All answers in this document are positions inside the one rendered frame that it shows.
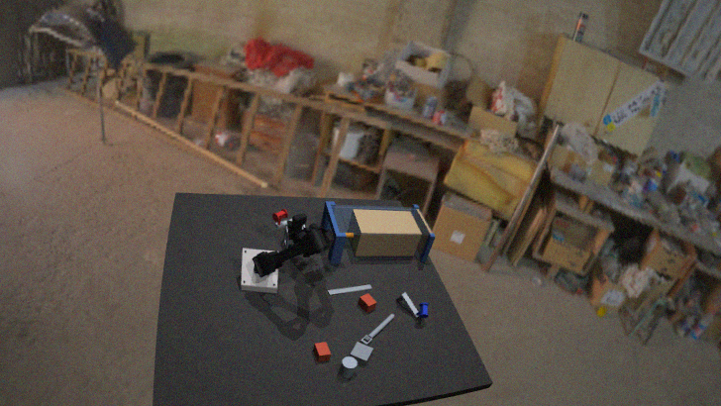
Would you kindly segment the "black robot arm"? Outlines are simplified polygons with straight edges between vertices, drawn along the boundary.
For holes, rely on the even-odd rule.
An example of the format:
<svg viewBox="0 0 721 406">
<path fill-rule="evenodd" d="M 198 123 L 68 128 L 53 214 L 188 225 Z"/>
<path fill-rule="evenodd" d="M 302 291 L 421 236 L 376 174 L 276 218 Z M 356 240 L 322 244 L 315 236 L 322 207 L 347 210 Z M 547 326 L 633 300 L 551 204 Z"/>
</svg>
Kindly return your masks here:
<svg viewBox="0 0 721 406">
<path fill-rule="evenodd" d="M 254 273 L 258 273 L 259 277 L 272 274 L 276 269 L 283 266 L 283 262 L 303 254 L 303 257 L 310 257 L 312 254 L 318 254 L 331 248 L 335 239 L 332 232 L 316 224 L 310 225 L 310 228 L 304 228 L 307 235 L 303 235 L 300 242 L 294 246 L 277 252 L 261 252 L 253 257 L 255 264 Z"/>
</svg>

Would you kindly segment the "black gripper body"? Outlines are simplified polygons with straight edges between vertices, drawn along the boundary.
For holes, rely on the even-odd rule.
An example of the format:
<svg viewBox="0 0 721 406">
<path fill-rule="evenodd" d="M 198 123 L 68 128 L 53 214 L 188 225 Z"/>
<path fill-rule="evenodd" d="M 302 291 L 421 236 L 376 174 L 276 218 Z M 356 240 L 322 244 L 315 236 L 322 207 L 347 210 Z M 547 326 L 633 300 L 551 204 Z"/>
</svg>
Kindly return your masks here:
<svg viewBox="0 0 721 406">
<path fill-rule="evenodd" d="M 304 236 L 307 235 L 305 230 L 302 230 L 302 227 L 303 227 L 303 225 L 306 225 L 306 222 L 307 222 L 307 215 L 305 213 L 295 215 L 292 217 L 292 230 L 294 231 L 293 235 L 292 235 L 292 240 L 293 240 L 294 245 L 300 242 L 303 235 Z M 289 248 L 294 245 L 290 244 Z"/>
</svg>

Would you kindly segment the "red box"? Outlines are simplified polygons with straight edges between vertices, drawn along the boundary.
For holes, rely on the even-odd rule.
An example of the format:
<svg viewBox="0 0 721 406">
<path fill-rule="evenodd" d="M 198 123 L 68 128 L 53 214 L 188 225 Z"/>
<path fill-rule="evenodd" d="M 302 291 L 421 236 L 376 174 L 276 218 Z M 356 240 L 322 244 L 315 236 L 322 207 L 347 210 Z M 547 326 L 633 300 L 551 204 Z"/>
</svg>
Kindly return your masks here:
<svg viewBox="0 0 721 406">
<path fill-rule="evenodd" d="M 375 308 L 376 301 L 367 293 L 360 297 L 358 304 L 367 313 Z"/>
<path fill-rule="evenodd" d="M 314 348 L 313 348 L 313 352 L 314 352 L 317 362 L 330 360 L 331 352 L 329 350 L 327 342 L 315 344 Z"/>
</svg>

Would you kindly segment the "grey cylindrical rod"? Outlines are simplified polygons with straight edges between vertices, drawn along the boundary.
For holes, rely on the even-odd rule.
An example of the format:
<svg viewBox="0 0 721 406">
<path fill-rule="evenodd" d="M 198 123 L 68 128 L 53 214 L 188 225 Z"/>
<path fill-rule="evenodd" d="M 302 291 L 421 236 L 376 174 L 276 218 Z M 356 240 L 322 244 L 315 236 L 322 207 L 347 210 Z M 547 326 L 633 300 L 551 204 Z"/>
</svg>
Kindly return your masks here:
<svg viewBox="0 0 721 406">
<path fill-rule="evenodd" d="M 393 318 L 394 318 L 394 315 L 393 315 L 393 314 L 390 314 L 383 322 L 381 322 L 381 323 L 377 326 L 376 329 L 374 329 L 369 335 L 366 335 L 362 340 L 360 340 L 360 343 L 363 344 L 363 345 L 368 345 L 368 344 L 371 342 L 372 338 L 373 338 L 376 334 L 378 334 L 383 328 L 385 328 L 386 325 L 387 325 L 390 321 L 392 321 Z"/>
</svg>

